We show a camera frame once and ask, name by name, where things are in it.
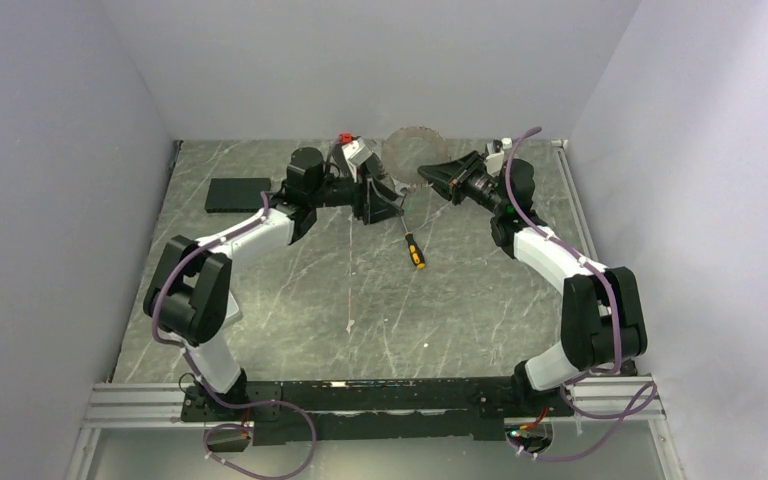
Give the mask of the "metal disc with keyrings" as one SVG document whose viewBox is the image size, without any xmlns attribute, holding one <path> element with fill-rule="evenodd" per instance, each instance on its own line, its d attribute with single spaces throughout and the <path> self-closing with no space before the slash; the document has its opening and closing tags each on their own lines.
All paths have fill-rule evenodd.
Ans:
<svg viewBox="0 0 768 480">
<path fill-rule="evenodd" d="M 381 162 L 394 186 L 400 191 L 424 185 L 418 168 L 449 159 L 446 141 L 435 130 L 423 126 L 403 127 L 387 137 L 381 149 Z"/>
</svg>

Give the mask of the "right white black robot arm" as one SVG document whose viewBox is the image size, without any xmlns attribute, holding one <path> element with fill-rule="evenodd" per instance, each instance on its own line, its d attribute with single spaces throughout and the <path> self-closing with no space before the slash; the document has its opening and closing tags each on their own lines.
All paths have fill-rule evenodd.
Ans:
<svg viewBox="0 0 768 480">
<path fill-rule="evenodd" d="M 473 151 L 446 163 L 420 166 L 417 172 L 450 203 L 471 199 L 487 209 L 496 246 L 539 273 L 561 295 L 558 341 L 515 368 L 510 392 L 517 411 L 534 415 L 548 404 L 549 390 L 646 352 L 648 337 L 634 273 L 586 257 L 538 217 L 530 163 L 513 158 L 493 173 L 486 155 Z"/>
</svg>

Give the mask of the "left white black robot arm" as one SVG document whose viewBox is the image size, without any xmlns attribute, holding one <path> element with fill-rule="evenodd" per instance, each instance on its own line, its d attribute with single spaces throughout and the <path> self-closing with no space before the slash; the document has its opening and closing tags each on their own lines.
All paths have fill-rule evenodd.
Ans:
<svg viewBox="0 0 768 480">
<path fill-rule="evenodd" d="M 224 323 L 241 310 L 231 291 L 233 275 L 312 228 L 321 208 L 348 207 L 354 218 L 375 224 L 402 214 L 398 194 L 383 181 L 379 156 L 357 137 L 324 155 L 300 147 L 290 156 L 275 192 L 260 192 L 259 209 L 218 233 L 165 245 L 143 301 L 153 339 L 180 350 L 208 407 L 224 420 L 247 406 L 246 374 L 221 337 Z"/>
</svg>

